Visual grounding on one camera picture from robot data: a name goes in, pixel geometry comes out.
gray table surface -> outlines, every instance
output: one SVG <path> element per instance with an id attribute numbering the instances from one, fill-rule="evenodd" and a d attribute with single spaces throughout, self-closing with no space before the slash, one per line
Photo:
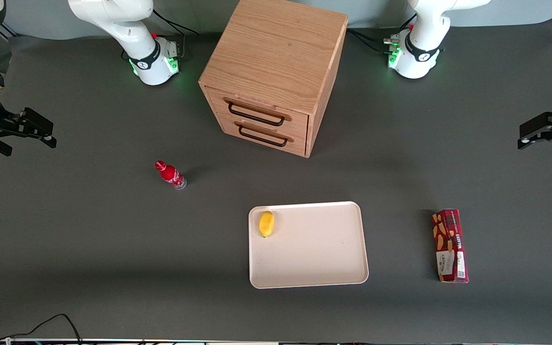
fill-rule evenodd
<path id="1" fill-rule="evenodd" d="M 159 87 L 112 39 L 11 42 L 0 99 L 50 118 L 58 147 L 0 155 L 0 336 L 66 312 L 84 338 L 552 344 L 552 144 L 516 145 L 552 111 L 552 21 L 453 28 L 416 81 L 347 36 L 310 159 L 221 132 L 197 85 L 216 41 L 190 37 Z M 366 283 L 252 288 L 252 207 L 343 200 L 361 206 Z M 429 214 L 449 207 L 466 285 L 436 277 Z"/>

power cord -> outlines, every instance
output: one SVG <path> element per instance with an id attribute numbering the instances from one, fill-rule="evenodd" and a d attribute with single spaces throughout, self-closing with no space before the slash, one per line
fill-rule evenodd
<path id="1" fill-rule="evenodd" d="M 375 46 L 372 46 L 370 43 L 366 42 L 366 40 L 371 41 L 371 42 L 378 42 L 377 39 L 373 39 L 372 37 L 369 37 L 368 35 L 364 35 L 364 34 L 360 33 L 359 31 L 355 31 L 353 29 L 346 29 L 346 32 L 350 33 L 354 37 L 357 37 L 361 41 L 361 43 L 365 44 L 366 46 L 368 46 L 368 48 L 374 50 L 375 52 L 386 53 L 386 50 L 378 49 Z"/>
<path id="2" fill-rule="evenodd" d="M 180 58 L 182 59 L 184 57 L 184 53 L 186 52 L 186 35 L 180 31 L 180 29 L 177 28 L 177 26 L 179 26 L 180 28 L 183 28 L 185 30 L 188 30 L 188 31 L 191 31 L 192 33 L 196 34 L 196 35 L 199 35 L 199 33 L 193 29 L 190 29 L 190 28 L 187 28 L 186 26 L 182 26 L 176 22 L 172 22 L 171 20 L 163 17 L 159 12 L 157 12 L 156 10 L 153 9 L 153 13 L 161 18 L 164 22 L 166 22 L 169 26 L 173 27 L 174 29 L 176 29 L 176 31 L 178 31 L 181 35 L 182 35 L 182 53 L 180 53 Z"/>
<path id="3" fill-rule="evenodd" d="M 404 24 L 402 24 L 399 27 L 399 29 L 403 30 L 406 27 L 406 25 L 408 25 L 415 17 L 416 17 L 416 13 L 412 17 L 408 18 L 408 20 Z M 351 35 L 354 35 L 354 37 L 357 37 L 363 44 L 365 44 L 366 46 L 368 46 L 368 48 L 374 50 L 375 52 L 385 53 L 385 54 L 389 53 L 387 50 L 378 49 L 375 46 L 372 46 L 370 43 L 368 43 L 368 42 L 382 43 L 383 42 L 382 40 L 372 38 L 368 35 L 365 35 L 353 29 L 346 29 L 346 32 L 350 33 Z"/>
<path id="4" fill-rule="evenodd" d="M 194 33 L 194 34 L 196 34 L 196 35 L 199 35 L 199 33 L 198 33 L 197 31 L 195 31 L 195 30 L 193 30 L 193 29 L 189 29 L 189 28 L 187 28 L 186 26 L 182 26 L 182 25 L 180 25 L 180 24 L 178 24 L 178 23 L 176 23 L 176 22 L 172 22 L 171 20 L 169 20 L 169 19 L 163 17 L 162 15 L 160 15 L 159 12 L 157 12 L 157 11 L 155 11 L 155 10 L 153 10 L 153 13 L 155 13 L 155 15 L 156 15 L 157 17 L 163 19 L 165 22 L 167 22 L 168 24 L 170 24 L 170 26 L 174 26 L 174 25 L 175 25 L 175 26 L 179 26 L 180 28 L 183 28 L 183 29 L 185 29 L 185 30 L 191 31 L 192 33 Z"/>
<path id="5" fill-rule="evenodd" d="M 415 17 L 416 17 L 416 13 L 413 14 L 412 17 L 410 17 L 404 24 L 402 24 L 402 25 L 399 27 L 399 29 L 400 29 L 400 30 L 403 30 L 403 29 L 406 27 L 406 25 L 408 25 L 410 22 L 412 22 L 412 19 L 414 19 Z"/>
<path id="6" fill-rule="evenodd" d="M 1 37 L 4 37 L 5 39 L 7 39 L 7 36 L 4 35 L 1 31 L 0 31 L 0 35 L 1 35 Z"/>
<path id="7" fill-rule="evenodd" d="M 16 338 L 17 336 L 27 336 L 27 335 L 30 335 L 30 334 L 32 334 L 33 332 L 35 332 L 38 328 L 42 327 L 42 325 L 44 325 L 45 323 L 48 323 L 48 322 L 51 321 L 52 319 L 57 318 L 58 316 L 63 316 L 63 317 L 65 317 L 65 319 L 68 321 L 68 323 L 70 324 L 70 326 L 72 326 L 72 329 L 74 330 L 74 334 L 75 334 L 75 336 L 76 336 L 76 339 L 77 339 L 77 341 L 78 341 L 78 344 L 81 344 L 81 343 L 82 343 L 82 340 L 81 340 L 80 335 L 78 334 L 78 330 L 76 329 L 74 323 L 71 321 L 71 319 L 69 318 L 69 316 L 67 316 L 67 314 L 57 314 L 57 315 L 51 317 L 50 319 L 48 319 L 48 320 L 46 320 L 46 321 L 43 321 L 43 322 L 40 323 L 39 325 L 35 326 L 35 328 L 33 328 L 33 329 L 32 329 L 30 332 L 28 332 L 28 333 L 10 334 L 10 335 L 1 337 L 1 338 L 0 338 L 0 341 L 5 340 L 6 338 Z"/>
<path id="8" fill-rule="evenodd" d="M 6 29 L 7 32 L 10 33 L 10 35 L 12 37 L 18 37 L 18 35 L 16 35 L 15 33 L 13 33 L 10 29 L 7 28 L 7 26 L 5 26 L 3 23 L 1 24 L 2 28 Z"/>

wooden drawer cabinet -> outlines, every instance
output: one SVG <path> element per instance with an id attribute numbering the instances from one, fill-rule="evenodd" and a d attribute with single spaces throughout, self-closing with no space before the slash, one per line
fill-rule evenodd
<path id="1" fill-rule="evenodd" d="M 347 23 L 287 0 L 240 0 L 199 78 L 224 133 L 309 157 Z"/>

cardboard box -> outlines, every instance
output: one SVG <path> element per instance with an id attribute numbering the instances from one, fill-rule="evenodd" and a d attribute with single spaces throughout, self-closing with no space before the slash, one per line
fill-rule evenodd
<path id="1" fill-rule="evenodd" d="M 467 283 L 466 251 L 461 232 L 460 212 L 444 209 L 432 216 L 438 277 L 441 282 Z"/>

drawer handle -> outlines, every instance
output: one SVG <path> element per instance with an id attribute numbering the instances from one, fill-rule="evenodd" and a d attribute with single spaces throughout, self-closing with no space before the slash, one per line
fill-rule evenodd
<path id="1" fill-rule="evenodd" d="M 238 126 L 238 133 L 241 135 L 241 136 L 245 136 L 247 138 L 250 138 L 250 139 L 254 139 L 254 140 L 259 140 L 260 142 L 265 142 L 265 144 L 270 144 L 270 145 L 274 145 L 276 147 L 284 147 L 286 144 L 287 144 L 287 141 L 289 141 L 288 138 L 278 138 L 278 139 L 282 139 L 284 140 L 283 142 L 274 142 L 274 141 L 271 141 L 271 140 L 267 140 L 267 139 L 263 139 L 263 138 L 260 138 L 258 136 L 254 136 L 254 135 L 249 135 L 247 133 L 244 133 L 242 131 L 242 129 L 249 129 L 249 128 L 246 128 L 244 127 L 243 125 L 241 124 L 237 124 Z"/>
<path id="2" fill-rule="evenodd" d="M 250 120 L 263 122 L 263 124 L 267 124 L 267 125 L 270 125 L 270 126 L 276 126 L 276 127 L 277 126 L 282 126 L 282 124 L 284 124 L 284 122 L 285 122 L 285 117 L 284 116 L 278 116 L 278 117 L 280 117 L 280 121 L 274 122 L 274 121 L 270 121 L 270 120 L 265 120 L 265 119 L 257 117 L 257 116 L 252 116 L 250 114 L 246 114 L 246 113 L 243 113 L 243 112 L 235 111 L 234 109 L 232 109 L 232 107 L 234 106 L 234 103 L 233 102 L 229 102 L 229 103 L 230 103 L 230 113 L 232 113 L 232 114 L 236 114 L 236 115 L 239 115 L 239 116 L 242 116 L 242 117 L 245 117 L 245 118 L 249 118 Z"/>

